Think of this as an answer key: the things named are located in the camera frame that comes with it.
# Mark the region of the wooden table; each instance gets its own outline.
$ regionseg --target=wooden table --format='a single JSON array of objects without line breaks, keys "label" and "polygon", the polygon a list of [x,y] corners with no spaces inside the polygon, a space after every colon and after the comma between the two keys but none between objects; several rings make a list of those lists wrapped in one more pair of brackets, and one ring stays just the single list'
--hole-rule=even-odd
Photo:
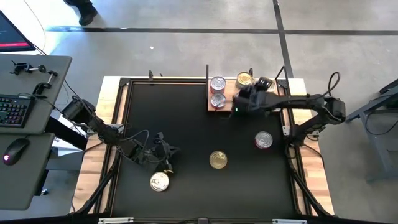
[{"label": "wooden table", "polygon": [[[96,114],[107,124],[111,123],[114,106],[116,103],[116,96],[118,93],[119,80],[122,77],[104,77],[101,91],[99,93],[99,98],[96,107]],[[185,78],[185,77],[156,77],[156,78]],[[289,79],[290,92],[292,95],[305,95],[307,92],[305,90],[304,80],[301,78]],[[124,102],[127,95],[127,86],[123,88],[121,105],[118,114],[118,123],[121,123]],[[297,124],[302,124],[312,117],[310,110],[293,110],[294,120]],[[87,147],[94,146],[100,141],[96,136],[90,137]],[[319,145],[317,142],[305,140],[305,143],[310,147],[319,151]],[[95,147],[93,150],[88,151],[85,156],[83,163],[81,165],[80,175],[76,185],[75,196],[73,198],[73,204],[78,210],[83,206],[83,204],[88,200],[91,194],[94,192],[95,188],[98,186],[101,175],[101,168],[104,161],[106,146],[104,144]],[[330,193],[328,184],[326,181],[325,170],[323,169],[323,164],[321,158],[316,155],[311,150],[306,147],[301,147],[302,162],[305,172],[305,178],[307,181],[308,188],[311,190],[312,194],[321,203],[323,208],[329,213],[333,214],[333,206],[331,204]],[[109,167],[113,163],[114,150],[111,153],[111,159],[109,161]],[[302,213],[305,213],[305,207],[303,202],[303,194],[296,184],[297,197],[299,202],[299,207]],[[105,209],[106,201],[108,199],[109,183],[104,189],[101,208],[102,212]]]}]

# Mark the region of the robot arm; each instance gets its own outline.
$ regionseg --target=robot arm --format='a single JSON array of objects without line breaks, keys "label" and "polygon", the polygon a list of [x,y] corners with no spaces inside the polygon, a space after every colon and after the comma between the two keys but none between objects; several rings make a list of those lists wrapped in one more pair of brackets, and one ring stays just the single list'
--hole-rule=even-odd
[{"label": "robot arm", "polygon": [[261,77],[257,83],[242,89],[233,97],[234,115],[251,114],[264,116],[272,110],[311,109],[318,114],[307,122],[290,127],[290,143],[302,146],[308,134],[323,131],[326,124],[340,124],[345,120],[345,104],[340,99],[321,94],[305,96],[278,96],[267,92],[270,83]]}]

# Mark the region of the monitor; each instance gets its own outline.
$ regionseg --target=monitor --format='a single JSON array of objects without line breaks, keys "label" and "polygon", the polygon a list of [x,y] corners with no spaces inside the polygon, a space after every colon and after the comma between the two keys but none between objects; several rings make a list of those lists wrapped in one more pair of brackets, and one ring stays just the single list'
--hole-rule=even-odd
[{"label": "monitor", "polygon": [[0,11],[0,52],[28,50],[35,50],[35,47]]}]

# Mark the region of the black metal stand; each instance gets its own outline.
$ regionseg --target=black metal stand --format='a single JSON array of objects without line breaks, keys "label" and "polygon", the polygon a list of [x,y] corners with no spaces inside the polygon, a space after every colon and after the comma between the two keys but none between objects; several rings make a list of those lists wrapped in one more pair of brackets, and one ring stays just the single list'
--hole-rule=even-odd
[{"label": "black metal stand", "polygon": [[69,142],[73,146],[85,150],[87,138],[71,130],[53,117],[50,117],[45,127],[46,133],[54,133],[56,137]]}]

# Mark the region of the gray desk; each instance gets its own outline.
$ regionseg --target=gray desk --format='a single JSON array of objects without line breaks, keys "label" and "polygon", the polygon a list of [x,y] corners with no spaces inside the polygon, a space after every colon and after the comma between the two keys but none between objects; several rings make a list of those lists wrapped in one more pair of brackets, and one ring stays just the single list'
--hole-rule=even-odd
[{"label": "gray desk", "polygon": [[[25,135],[0,135],[0,154],[17,138]],[[55,135],[45,133],[28,137],[30,144],[13,166],[0,162],[0,209],[26,210],[29,208],[50,154]]]},{"label": "gray desk", "polygon": [[[11,60],[15,61],[15,63],[30,63],[33,67],[44,65],[47,71],[53,70],[58,73],[58,76],[53,77],[50,82],[52,88],[43,91],[43,95],[47,97],[46,100],[54,104],[67,75],[72,58],[67,56],[0,54],[0,94],[32,94],[38,83],[47,82],[50,78],[48,73],[44,74],[39,71],[34,71],[33,73],[21,72],[19,75],[10,74],[14,70],[14,64]],[[52,106],[47,102],[36,100],[24,128],[0,128],[0,133],[43,133],[52,110]]]}]

